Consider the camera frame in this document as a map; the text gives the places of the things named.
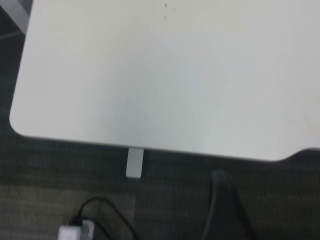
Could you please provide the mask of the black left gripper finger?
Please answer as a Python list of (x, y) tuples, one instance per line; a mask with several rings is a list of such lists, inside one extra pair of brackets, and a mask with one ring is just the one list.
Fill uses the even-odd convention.
[(209, 208), (203, 230), (205, 240), (251, 240), (253, 229), (231, 177), (222, 170), (211, 173)]

